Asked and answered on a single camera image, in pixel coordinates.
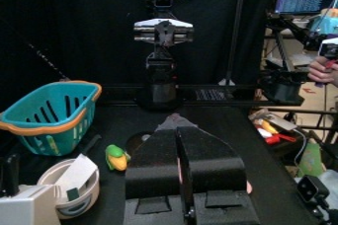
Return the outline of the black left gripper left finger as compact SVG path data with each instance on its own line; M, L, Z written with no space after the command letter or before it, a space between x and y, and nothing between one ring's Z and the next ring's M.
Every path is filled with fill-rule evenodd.
M133 150L125 172L124 225L183 225L173 113Z

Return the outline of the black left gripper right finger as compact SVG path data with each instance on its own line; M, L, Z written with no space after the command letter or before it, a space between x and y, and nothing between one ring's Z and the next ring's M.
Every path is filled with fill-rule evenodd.
M260 225L240 156L179 114L173 127L187 224Z

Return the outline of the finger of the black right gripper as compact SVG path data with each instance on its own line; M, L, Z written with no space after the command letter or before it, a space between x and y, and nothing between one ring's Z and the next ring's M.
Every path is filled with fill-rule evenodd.
M164 46L165 42L165 31L164 31L164 21L155 25L155 44L157 46Z
M172 36L173 36L173 29L175 26L169 21L165 22L165 40L164 40L164 46L169 47L173 45L172 42Z

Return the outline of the person's hand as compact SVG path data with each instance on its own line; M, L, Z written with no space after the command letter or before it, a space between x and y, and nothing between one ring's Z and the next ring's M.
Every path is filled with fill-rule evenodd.
M308 65L307 77L316 84L331 84L338 88L338 60L330 62L327 58L316 56Z

